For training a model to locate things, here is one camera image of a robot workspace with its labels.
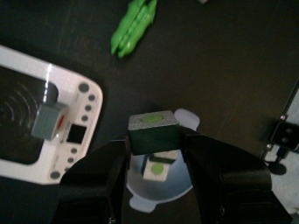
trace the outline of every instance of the green toy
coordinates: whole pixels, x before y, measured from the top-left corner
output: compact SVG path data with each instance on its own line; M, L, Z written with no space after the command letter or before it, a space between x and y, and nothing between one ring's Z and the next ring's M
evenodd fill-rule
M153 22L156 0L149 3L145 2L145 0L135 0L129 3L127 14L112 36L111 53L117 53L119 58L135 50L136 43L145 33L145 28Z

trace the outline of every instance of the green object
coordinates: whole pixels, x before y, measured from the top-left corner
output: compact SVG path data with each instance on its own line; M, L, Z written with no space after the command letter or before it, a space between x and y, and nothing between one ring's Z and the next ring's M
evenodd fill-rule
M111 39L111 53L117 53L119 58L135 50L145 28L153 22L155 6L156 0L152 0L149 4L145 3L145 0L135 0L129 3L127 14Z
M153 164L151 172L153 175L160 175L164 172L164 165L163 164Z
M141 119L143 123L157 123L164 119L164 117L159 114L151 114Z

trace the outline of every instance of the display screen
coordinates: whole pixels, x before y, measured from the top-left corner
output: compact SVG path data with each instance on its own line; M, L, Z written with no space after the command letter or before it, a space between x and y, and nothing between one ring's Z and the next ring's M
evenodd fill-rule
M0 66L0 158L29 165L39 160L43 140L32 136L39 107L56 102L53 84Z
M81 144L85 131L87 131L85 126L72 124L69 128L69 136L67 142L73 144Z

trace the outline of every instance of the dark cube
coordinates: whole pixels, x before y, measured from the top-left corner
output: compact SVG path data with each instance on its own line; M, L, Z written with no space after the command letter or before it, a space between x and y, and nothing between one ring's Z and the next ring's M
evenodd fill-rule
M128 122L131 150L135 155L180 148L180 124L172 111L132 115Z

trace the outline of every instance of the button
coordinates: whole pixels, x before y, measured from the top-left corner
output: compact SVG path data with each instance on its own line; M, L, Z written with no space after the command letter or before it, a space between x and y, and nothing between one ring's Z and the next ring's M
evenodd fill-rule
M76 148L72 148L72 149L69 150L69 152L71 152L72 154L76 154L76 153L79 152L79 150L77 150Z
M69 158L68 158L68 162L72 164L72 163L73 163L73 161L75 161L75 160L73 160L73 158L72 158L72 157L69 157Z
M88 96L88 99L93 102L93 101L96 100L96 96L95 96L93 94L91 94L91 95Z
M51 173L51 178L52 178L52 179L57 179L60 176L61 176L61 174L60 174L57 171L53 171L53 172Z
M85 122L89 118L84 115L80 119L83 122Z
M79 91L81 93L87 93L89 91L89 85L87 83L80 83L79 84Z
M89 105L85 106L85 110L91 111L92 107Z

